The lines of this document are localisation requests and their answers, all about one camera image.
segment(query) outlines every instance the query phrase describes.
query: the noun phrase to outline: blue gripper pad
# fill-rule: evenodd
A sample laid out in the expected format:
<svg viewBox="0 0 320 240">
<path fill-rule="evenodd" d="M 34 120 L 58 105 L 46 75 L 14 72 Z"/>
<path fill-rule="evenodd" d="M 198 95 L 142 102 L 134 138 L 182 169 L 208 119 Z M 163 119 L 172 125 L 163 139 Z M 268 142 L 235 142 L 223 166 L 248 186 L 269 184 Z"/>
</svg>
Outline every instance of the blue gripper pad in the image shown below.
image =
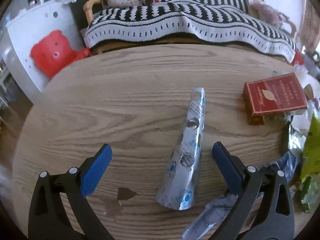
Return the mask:
<svg viewBox="0 0 320 240">
<path fill-rule="evenodd" d="M 86 198 L 87 195 L 93 194 L 100 179 L 111 162 L 111 158 L 111 147 L 108 144 L 104 144 L 94 157 L 86 159 L 83 165 L 81 165 L 80 169 L 83 167 L 86 170 L 84 174 L 81 174 L 80 191 L 83 198 Z"/>
<path fill-rule="evenodd" d="M 231 194 L 243 194 L 243 180 L 245 166 L 241 160 L 226 150 L 221 142 L 216 142 L 212 147 L 212 158 L 215 160 L 223 175 Z"/>
</svg>

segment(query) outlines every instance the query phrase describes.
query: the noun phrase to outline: screw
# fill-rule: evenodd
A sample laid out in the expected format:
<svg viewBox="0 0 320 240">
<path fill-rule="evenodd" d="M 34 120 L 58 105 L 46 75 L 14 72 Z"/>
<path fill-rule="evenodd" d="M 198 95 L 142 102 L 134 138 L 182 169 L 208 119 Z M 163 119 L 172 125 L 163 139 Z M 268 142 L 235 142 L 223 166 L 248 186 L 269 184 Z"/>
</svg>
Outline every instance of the screw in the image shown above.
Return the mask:
<svg viewBox="0 0 320 240">
<path fill-rule="evenodd" d="M 256 172 L 256 168 L 253 167 L 253 166 L 248 166 L 247 169 L 248 169 L 249 172 L 252 172 L 252 173 Z"/>
<path fill-rule="evenodd" d="M 48 173 L 47 173 L 46 171 L 43 171 L 43 172 L 40 173 L 40 177 L 41 177 L 41 178 L 44 178 L 45 176 L 47 176 L 47 174 L 48 174 Z"/>
<path fill-rule="evenodd" d="M 279 175 L 280 177 L 283 177 L 283 176 L 284 176 L 283 171 L 278 171 L 277 173 L 278 173 L 278 175 Z"/>
<path fill-rule="evenodd" d="M 69 170 L 69 172 L 70 172 L 71 174 L 75 174 L 77 171 L 78 171 L 78 168 L 76 168 L 76 167 L 72 167 L 72 168 Z"/>
</svg>

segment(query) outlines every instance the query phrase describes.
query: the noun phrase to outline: floor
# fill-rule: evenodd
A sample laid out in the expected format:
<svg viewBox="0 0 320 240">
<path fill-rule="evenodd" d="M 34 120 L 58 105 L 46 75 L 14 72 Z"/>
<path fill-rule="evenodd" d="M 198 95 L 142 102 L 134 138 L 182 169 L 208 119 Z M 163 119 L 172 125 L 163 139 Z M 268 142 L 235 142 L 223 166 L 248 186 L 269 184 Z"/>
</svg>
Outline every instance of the floor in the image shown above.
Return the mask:
<svg viewBox="0 0 320 240">
<path fill-rule="evenodd" d="M 12 161 L 19 134 L 31 107 L 30 100 L 19 91 L 17 100 L 9 103 L 9 108 L 2 109 L 0 112 L 2 119 L 0 129 L 0 200 L 13 219 Z"/>
</svg>

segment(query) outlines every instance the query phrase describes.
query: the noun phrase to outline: chair armrest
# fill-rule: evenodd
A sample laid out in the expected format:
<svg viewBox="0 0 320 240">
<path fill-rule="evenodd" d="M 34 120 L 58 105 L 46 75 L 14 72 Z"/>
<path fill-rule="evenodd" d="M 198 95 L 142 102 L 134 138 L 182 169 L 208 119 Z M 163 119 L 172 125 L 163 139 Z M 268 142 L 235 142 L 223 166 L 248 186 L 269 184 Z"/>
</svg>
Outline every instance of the chair armrest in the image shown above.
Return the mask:
<svg viewBox="0 0 320 240">
<path fill-rule="evenodd" d="M 289 24 L 290 27 L 291 27 L 291 37 L 292 37 L 292 38 L 295 38 L 296 33 L 297 33 L 297 27 L 296 27 L 296 25 L 295 25 L 292 21 L 290 21 L 290 20 L 286 20 L 285 22 L 286 22 L 287 24 Z"/>
<path fill-rule="evenodd" d="M 83 6 L 83 11 L 85 12 L 85 16 L 87 17 L 88 25 L 90 25 L 94 20 L 92 12 L 92 7 L 94 4 L 101 4 L 101 0 L 89 0 Z"/>
</svg>

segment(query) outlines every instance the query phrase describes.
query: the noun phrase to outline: green plastic bag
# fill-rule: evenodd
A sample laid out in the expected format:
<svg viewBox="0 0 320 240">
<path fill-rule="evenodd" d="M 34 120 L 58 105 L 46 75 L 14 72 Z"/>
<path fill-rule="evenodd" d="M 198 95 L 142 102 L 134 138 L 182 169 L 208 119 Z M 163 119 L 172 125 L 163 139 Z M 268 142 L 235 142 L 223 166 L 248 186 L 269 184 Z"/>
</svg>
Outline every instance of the green plastic bag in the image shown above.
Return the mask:
<svg viewBox="0 0 320 240">
<path fill-rule="evenodd" d="M 310 213 L 318 207 L 318 186 L 312 177 L 307 177 L 300 194 L 302 209 L 305 213 Z"/>
<path fill-rule="evenodd" d="M 317 114 L 312 117 L 302 157 L 300 179 L 304 183 L 307 177 L 320 173 L 320 117 Z"/>
</svg>

